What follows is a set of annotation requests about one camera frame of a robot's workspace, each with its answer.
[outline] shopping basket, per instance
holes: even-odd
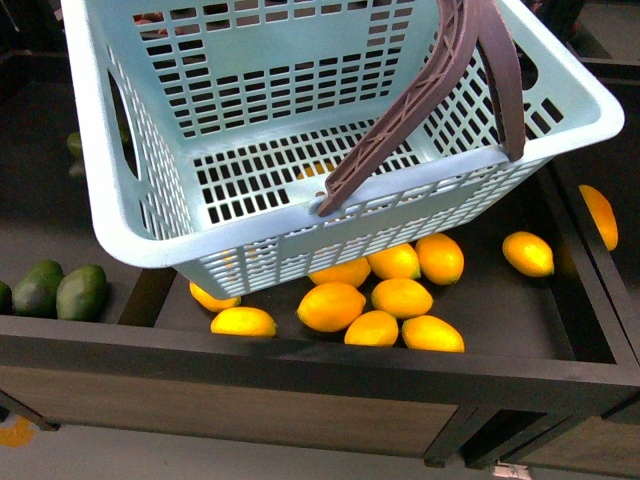
[[[132,265],[174,267],[216,297],[243,295],[469,222],[555,155],[622,128],[613,96],[520,0],[501,0],[524,88],[516,78],[517,91],[504,93],[501,68],[485,69],[489,52],[472,48],[437,105],[422,118],[410,110],[410,122],[396,112],[386,125],[398,131],[376,134],[376,120],[407,98],[441,47],[447,3],[465,6],[63,1],[102,246]],[[450,53],[468,47],[445,43]],[[131,129],[133,169],[111,83]],[[510,100],[518,97],[523,154],[522,142],[507,141],[519,129]],[[366,138],[381,148],[362,157]]]

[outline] basket handle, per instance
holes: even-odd
[[[464,75],[476,45],[487,73],[498,137],[511,161],[526,141],[520,64],[495,0],[437,0],[440,30],[432,55],[411,85],[345,156],[325,182],[321,217],[338,208]]]

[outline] fruit stand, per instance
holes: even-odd
[[[615,139],[564,156],[553,165],[551,173],[598,269],[625,335],[636,357],[640,358],[639,270],[635,242],[635,231],[640,225],[638,188],[635,185],[640,174],[637,82],[640,65],[597,60],[589,60],[586,64],[620,100],[627,122]],[[600,240],[579,193],[580,184],[598,185],[616,209],[620,242],[611,252]],[[573,418],[533,442],[520,442],[517,446],[517,442],[511,444],[512,450],[504,458],[528,465],[635,478],[640,475],[639,437],[640,395],[636,395],[602,417]],[[469,453],[469,458],[475,457],[475,461],[481,463],[480,450]]]
[[[99,263],[110,296],[93,323],[0,317],[4,406],[44,428],[99,425],[442,465],[507,420],[497,437],[517,429],[518,440],[532,439],[637,393],[640,366],[547,169],[449,232],[467,262],[458,283],[425,281],[433,313],[463,335],[464,354],[401,341],[346,346],[341,333],[310,331],[295,314],[313,286],[307,278],[243,298],[273,315],[277,338],[212,335],[212,315],[186,279],[121,264],[97,244],[86,186],[68,176],[65,138],[77,120],[67,69],[64,54],[3,59],[2,165],[11,175],[0,271],[15,284],[41,258],[69,271]],[[552,246],[552,277],[524,277],[504,260],[500,245],[516,230]],[[368,301],[374,285],[362,287]]]

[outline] orange fruit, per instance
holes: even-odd
[[[520,273],[529,277],[553,274],[553,252],[543,239],[529,232],[515,232],[502,242],[502,253]]]
[[[414,350],[464,353],[464,339],[460,332],[444,320],[433,315],[422,315],[405,320],[402,339]]]
[[[433,306],[433,297],[415,280],[391,278],[375,286],[371,302],[376,310],[404,319],[427,313]]]
[[[220,312],[211,322],[211,333],[246,337],[275,337],[276,322],[264,310],[232,307]]]
[[[296,311],[307,327],[318,332],[338,332],[360,316],[366,298],[353,285],[329,282],[312,288]]]
[[[437,285],[456,283],[464,270],[464,255],[458,244],[444,233],[421,238],[416,253],[422,274]]]
[[[420,278],[418,254],[408,243],[367,256],[373,273],[382,280]]]
[[[618,246],[618,224],[609,200],[589,185],[579,188],[607,250],[614,250]]]
[[[392,315],[373,310],[360,315],[349,326],[344,336],[347,345],[391,347],[398,339],[398,321]]]
[[[200,305],[213,313],[221,312],[227,308],[237,307],[242,301],[241,297],[232,297],[228,300],[218,300],[193,282],[189,282],[189,292]]]
[[[309,274],[309,278],[316,285],[329,282],[348,283],[358,288],[371,273],[371,267],[366,258],[358,258],[341,265],[320,270]]]

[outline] yellow lemon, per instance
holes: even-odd
[[[609,200],[589,185],[580,185],[580,192],[607,250],[614,250],[618,246],[618,224]]]
[[[464,339],[460,332],[433,315],[405,320],[402,339],[408,348],[414,350],[464,353]]]
[[[329,282],[343,282],[358,288],[364,283],[369,274],[371,267],[366,258],[358,258],[341,265],[329,267],[319,272],[309,274],[309,278],[316,285],[322,285]]]
[[[520,273],[529,277],[553,274],[553,252],[547,242],[529,232],[515,232],[502,242],[502,253]]]
[[[195,298],[200,305],[213,313],[221,312],[227,308],[237,307],[241,302],[241,297],[232,297],[228,300],[218,300],[193,282],[189,282],[189,292],[191,292],[191,296]]]
[[[458,244],[444,233],[421,238],[416,253],[422,274],[437,285],[456,283],[464,270],[464,255]]]
[[[324,173],[333,172],[336,167],[330,161],[316,162],[313,164],[313,167],[309,165],[304,168],[304,173],[300,172],[296,177],[298,180],[302,180],[305,177],[315,177],[316,175],[322,175]]]
[[[376,285],[371,302],[375,309],[404,319],[427,313],[433,306],[433,297],[415,280],[392,278]]]
[[[356,318],[344,336],[347,345],[391,347],[398,339],[398,321],[381,310],[367,312]]]
[[[253,307],[232,307],[211,322],[211,333],[246,337],[275,337],[277,325],[271,315]]]
[[[418,254],[408,243],[367,256],[371,270],[382,280],[420,278]]]
[[[296,314],[302,323],[318,332],[337,332],[360,316],[366,298],[356,287],[342,282],[318,285],[300,301]]]

